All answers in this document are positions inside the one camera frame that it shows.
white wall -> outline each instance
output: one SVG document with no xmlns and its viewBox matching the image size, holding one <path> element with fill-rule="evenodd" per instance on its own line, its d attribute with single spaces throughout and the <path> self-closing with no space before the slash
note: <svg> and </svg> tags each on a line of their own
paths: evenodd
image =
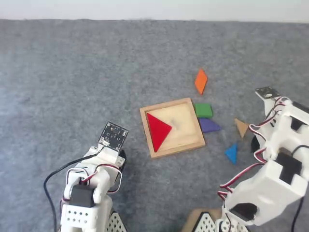
<svg viewBox="0 0 309 232">
<path fill-rule="evenodd" d="M 309 22 L 309 0 L 0 0 L 0 18 Z"/>
</svg>

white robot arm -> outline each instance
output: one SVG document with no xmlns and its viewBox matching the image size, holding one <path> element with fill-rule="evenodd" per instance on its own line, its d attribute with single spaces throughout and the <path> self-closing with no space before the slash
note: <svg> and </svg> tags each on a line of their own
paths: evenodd
<svg viewBox="0 0 309 232">
<path fill-rule="evenodd" d="M 309 109 L 282 97 L 271 87 L 256 94 L 265 103 L 265 120 L 249 125 L 255 134 L 253 155 L 258 160 L 218 191 L 223 199 L 222 217 L 209 220 L 203 212 L 192 232 L 247 232 L 246 226 L 262 225 L 279 216 L 286 206 L 303 198 L 309 181 Z M 244 173 L 260 167 L 252 178 L 231 185 Z"/>
<path fill-rule="evenodd" d="M 61 201 L 61 232 L 106 232 L 111 226 L 126 232 L 119 215 L 112 211 L 108 194 L 117 192 L 121 185 L 126 161 L 121 147 L 127 134 L 126 129 L 108 122 L 98 146 L 90 147 L 84 159 L 67 171 Z"/>
</svg>

green square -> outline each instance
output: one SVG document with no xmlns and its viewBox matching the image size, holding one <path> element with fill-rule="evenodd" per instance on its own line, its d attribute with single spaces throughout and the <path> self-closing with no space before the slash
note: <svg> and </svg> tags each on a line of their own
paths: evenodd
<svg viewBox="0 0 309 232">
<path fill-rule="evenodd" d="M 212 109 L 211 105 L 208 103 L 196 103 L 195 106 L 195 113 L 197 117 L 206 117 L 211 118 L 212 117 Z"/>
</svg>

tangram piece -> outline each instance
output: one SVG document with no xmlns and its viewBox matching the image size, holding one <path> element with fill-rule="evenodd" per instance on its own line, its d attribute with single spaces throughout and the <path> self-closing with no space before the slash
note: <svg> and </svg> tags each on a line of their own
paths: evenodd
<svg viewBox="0 0 309 232">
<path fill-rule="evenodd" d="M 197 73 L 197 77 L 195 79 L 195 86 L 198 90 L 198 92 L 202 95 L 205 85 L 207 84 L 207 76 L 204 73 L 204 71 L 202 69 L 199 69 L 198 73 Z"/>
<path fill-rule="evenodd" d="M 147 119 L 149 123 L 149 131 L 151 135 L 151 140 L 153 142 L 154 150 L 155 152 L 157 152 L 172 127 L 148 113 Z"/>
<path fill-rule="evenodd" d="M 225 151 L 228 159 L 235 165 L 237 159 L 237 143 L 233 144 L 228 150 Z"/>
<path fill-rule="evenodd" d="M 197 117 L 206 117 L 211 118 L 212 117 L 212 109 L 211 105 L 208 103 L 196 103 L 195 106 L 195 113 Z"/>
<path fill-rule="evenodd" d="M 245 133 L 248 130 L 249 124 L 248 123 L 244 123 L 244 122 L 240 121 L 237 118 L 235 118 L 235 123 L 236 123 L 237 129 L 239 131 L 239 134 L 240 134 L 241 138 L 243 138 L 245 136 Z"/>
<path fill-rule="evenodd" d="M 199 117 L 198 121 L 203 133 L 221 130 L 221 127 L 217 123 L 211 121 L 208 118 Z"/>
</svg>

red triangle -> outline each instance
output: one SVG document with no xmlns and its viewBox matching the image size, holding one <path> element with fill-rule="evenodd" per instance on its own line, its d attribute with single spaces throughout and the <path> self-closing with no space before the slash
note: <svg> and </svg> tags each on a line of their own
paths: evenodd
<svg viewBox="0 0 309 232">
<path fill-rule="evenodd" d="M 151 140 L 153 141 L 153 146 L 155 150 L 154 152 L 157 152 L 172 127 L 149 113 L 147 113 L 147 118 Z"/>
</svg>

